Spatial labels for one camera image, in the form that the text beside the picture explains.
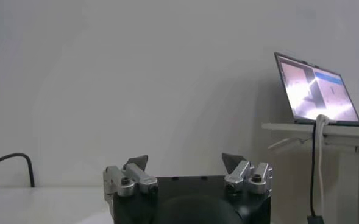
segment white cable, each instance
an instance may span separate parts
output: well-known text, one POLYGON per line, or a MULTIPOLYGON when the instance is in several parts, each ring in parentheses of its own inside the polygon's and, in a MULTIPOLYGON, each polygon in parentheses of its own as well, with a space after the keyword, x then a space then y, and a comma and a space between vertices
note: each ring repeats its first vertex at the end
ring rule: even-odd
POLYGON ((321 198, 321 214, 324 215, 324 187, 323 187, 323 176, 321 172, 321 163, 322 163, 322 146, 323 146, 323 131, 324 126, 326 126, 330 122, 330 119, 320 114, 316 118, 316 134, 317 134, 317 142, 319 144, 319 185, 320 185, 320 198, 321 198))

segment cable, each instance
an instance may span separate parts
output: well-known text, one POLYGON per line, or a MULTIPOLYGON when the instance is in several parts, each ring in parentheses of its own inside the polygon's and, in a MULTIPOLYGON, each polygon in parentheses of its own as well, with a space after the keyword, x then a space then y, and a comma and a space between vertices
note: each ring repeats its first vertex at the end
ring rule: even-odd
POLYGON ((30 158, 26 154, 24 154, 24 153, 12 153, 12 154, 9 154, 9 155, 6 155, 6 156, 2 156, 2 157, 0 157, 0 162, 5 160, 5 159, 11 158, 11 157, 16 157, 16 156, 20 156, 20 157, 23 157, 23 158, 26 159, 27 168, 29 169, 30 186, 35 187, 34 176, 33 176, 33 168, 32 168, 32 161, 30 160, 30 158))
POLYGON ((313 125, 313 131, 312 131, 312 168, 311 168, 311 187, 310 187, 310 208, 311 208, 312 216, 316 216, 315 210, 313 209, 313 179, 315 177, 315 139, 316 139, 316 123, 313 125))
POLYGON ((323 186, 323 176, 321 172, 321 164, 322 164, 322 146, 323 146, 323 131, 324 126, 329 123, 330 119, 320 114, 316 118, 316 123, 318 125, 317 130, 317 137, 318 137, 318 144, 319 144, 319 165, 318 165, 318 172, 319 172, 319 185, 320 185, 320 198, 321 198, 321 214, 324 215, 324 186, 323 186))

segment black cable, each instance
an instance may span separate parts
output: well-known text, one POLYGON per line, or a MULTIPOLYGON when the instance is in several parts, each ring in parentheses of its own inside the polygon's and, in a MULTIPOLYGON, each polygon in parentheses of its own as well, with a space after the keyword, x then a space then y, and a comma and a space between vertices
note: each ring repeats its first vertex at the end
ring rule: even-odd
POLYGON ((310 189, 310 206, 311 206, 312 216, 316 216, 315 210, 313 209, 313 179, 315 178, 315 139, 316 139, 316 123, 313 125, 313 131, 312 131, 312 170, 311 170, 311 189, 310 189))
POLYGON ((34 176, 33 176, 33 168, 32 168, 32 161, 30 160, 30 158, 26 154, 24 154, 24 153, 12 153, 12 154, 9 154, 9 155, 6 155, 6 156, 2 156, 2 157, 0 157, 0 162, 5 160, 5 159, 11 158, 11 157, 16 157, 16 156, 21 156, 21 157, 26 159, 27 168, 29 168, 30 186, 35 187, 34 176))

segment laptop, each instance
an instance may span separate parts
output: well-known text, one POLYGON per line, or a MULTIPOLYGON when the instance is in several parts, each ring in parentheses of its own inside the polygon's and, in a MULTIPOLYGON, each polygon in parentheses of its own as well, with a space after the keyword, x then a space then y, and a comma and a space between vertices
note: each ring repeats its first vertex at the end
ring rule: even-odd
POLYGON ((297 124, 314 124, 319 114, 329 125, 359 127, 359 116, 340 74, 276 52, 278 69, 297 124))

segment metal bracket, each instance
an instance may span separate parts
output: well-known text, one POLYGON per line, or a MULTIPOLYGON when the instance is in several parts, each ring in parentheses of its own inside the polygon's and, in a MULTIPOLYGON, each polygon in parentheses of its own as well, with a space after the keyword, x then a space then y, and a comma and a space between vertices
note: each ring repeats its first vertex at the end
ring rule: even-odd
POLYGON ((138 183, 140 191, 144 194, 154 194, 157 192, 157 178, 149 176, 142 171, 136 164, 125 165, 125 175, 138 183))
POLYGON ((242 160, 235 170, 224 177, 227 191, 238 192, 241 191, 244 182, 251 176, 254 167, 249 161, 242 160))
POLYGON ((120 171, 117 166, 106 167, 104 171, 105 195, 117 193, 120 197, 128 197, 135 192, 135 182, 120 171))
POLYGON ((272 167, 268 163, 260 163, 250 177, 249 190, 254 194, 271 193, 272 167))

